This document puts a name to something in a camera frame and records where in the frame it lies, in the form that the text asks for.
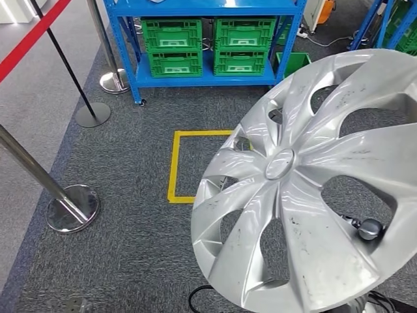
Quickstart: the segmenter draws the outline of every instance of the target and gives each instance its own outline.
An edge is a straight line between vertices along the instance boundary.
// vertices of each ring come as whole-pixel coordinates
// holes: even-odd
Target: stainless steel stanchion
[[[2,125],[0,125],[0,144],[54,198],[49,202],[46,213],[51,228],[60,233],[74,233],[84,229],[97,216],[100,202],[92,188],[85,185],[61,188]]]
[[[119,94],[125,93],[126,91],[130,89],[127,76],[123,68],[118,68],[115,55],[110,46],[109,37],[106,33],[104,24],[100,15],[98,6],[97,5],[96,0],[87,0],[88,8],[91,13],[91,17],[96,26],[97,33],[98,34],[101,45],[104,49],[104,54],[107,63],[112,70],[111,72],[104,74],[100,80],[100,85],[104,89],[104,91],[112,94]]]
[[[39,18],[43,18],[43,13],[39,8],[36,0],[29,1],[30,3],[32,3],[33,8],[35,9],[35,12],[36,12],[36,14]],[[74,84],[76,86],[81,98],[83,98],[85,103],[85,106],[79,109],[75,114],[75,121],[77,121],[77,124],[80,125],[81,127],[96,127],[107,121],[109,117],[110,117],[110,115],[112,114],[110,107],[101,102],[95,102],[90,104],[86,97],[85,93],[83,91],[80,83],[78,83],[78,80],[75,77],[75,74],[74,74],[68,60],[66,60],[66,57],[63,52],[61,47],[60,47],[60,45],[57,41],[57,38],[55,38],[54,33],[52,33],[51,28],[47,29],[46,32],[49,35],[49,38],[51,38],[54,46],[55,46],[58,54],[61,57],[66,68],[68,70],[68,73],[69,73]]]

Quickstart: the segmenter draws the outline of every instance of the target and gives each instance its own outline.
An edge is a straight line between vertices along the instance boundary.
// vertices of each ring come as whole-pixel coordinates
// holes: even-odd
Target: yellow tape square
[[[178,158],[179,157],[179,143],[181,137],[185,136],[229,136],[231,130],[176,130],[173,133],[172,157],[168,184],[167,199],[169,203],[194,203],[195,197],[175,196]]]

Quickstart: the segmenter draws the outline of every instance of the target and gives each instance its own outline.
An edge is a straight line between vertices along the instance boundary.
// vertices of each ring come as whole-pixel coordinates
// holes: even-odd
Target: green plastic crate
[[[287,24],[287,26],[285,26],[282,34],[281,34],[281,36],[277,39],[276,43],[280,46],[284,46],[285,40],[287,39],[287,36],[288,35],[289,31],[290,31],[290,24]]]
[[[214,52],[214,75],[262,75],[268,52]]]
[[[216,18],[214,47],[217,51],[265,51],[269,49],[276,18]]]
[[[407,54],[409,54],[409,55],[412,55],[412,56],[417,56],[417,49],[415,49],[415,50],[405,51],[405,53],[407,53]]]
[[[203,52],[160,52],[149,53],[153,77],[201,76]]]
[[[282,57],[281,52],[278,52],[276,54],[276,60],[274,63],[274,70],[277,70],[277,66],[281,63],[281,59]],[[308,65],[311,63],[311,60],[310,60],[310,56],[308,53],[305,52],[291,52],[290,55],[290,58],[288,59],[288,63],[287,63],[287,68],[284,72],[284,77],[287,78],[294,72],[296,72],[297,70],[305,67],[306,65]]]
[[[393,10],[391,17],[389,20],[382,46],[385,47],[390,38],[400,26],[403,18],[407,13],[412,3],[404,1],[397,1],[397,7]],[[409,27],[404,32],[403,37],[400,39],[398,45],[395,48],[398,51],[403,50],[417,50],[417,19],[411,23]]]
[[[141,21],[148,53],[201,50],[203,32],[200,19],[142,18]]]

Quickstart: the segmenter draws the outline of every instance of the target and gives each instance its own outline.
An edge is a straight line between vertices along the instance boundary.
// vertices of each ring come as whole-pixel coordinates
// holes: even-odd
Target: round metal base
[[[96,114],[96,118],[91,116],[87,106],[83,106],[75,114],[77,124],[87,128],[96,127],[107,121],[110,117],[110,114],[112,114],[110,107],[104,103],[91,103],[91,107]]]
[[[64,189],[66,195],[87,217],[84,224],[65,209],[59,200],[52,199],[48,205],[46,220],[53,230],[60,233],[75,233],[91,223],[98,212],[100,202],[95,191],[89,186],[73,185]]]
[[[121,82],[119,82],[115,73],[109,72],[101,77],[100,85],[106,93],[112,93],[114,95],[125,93],[130,90],[130,86],[129,85],[126,71],[123,68],[119,68],[118,72]]]

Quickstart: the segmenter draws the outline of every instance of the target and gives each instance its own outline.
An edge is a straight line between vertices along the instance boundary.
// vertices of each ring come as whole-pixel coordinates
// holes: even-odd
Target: silver hubcap
[[[278,179],[284,176],[291,168],[294,160],[294,151],[291,149],[284,149],[275,155],[265,171],[268,179]]]
[[[392,50],[341,53],[302,68],[259,99],[207,166],[192,215],[192,240],[216,290],[254,312],[322,312],[363,295],[417,251],[417,123],[339,138],[363,108],[405,106],[417,121],[417,58]],[[315,91],[339,85],[317,113]],[[268,117],[282,108],[282,125]],[[239,151],[239,137],[251,151]],[[324,183],[346,175],[394,199],[394,218],[374,245],[321,198]],[[237,183],[221,188],[225,177]],[[220,225],[242,209],[225,242]],[[274,218],[284,226],[290,281],[273,281],[259,246]]]

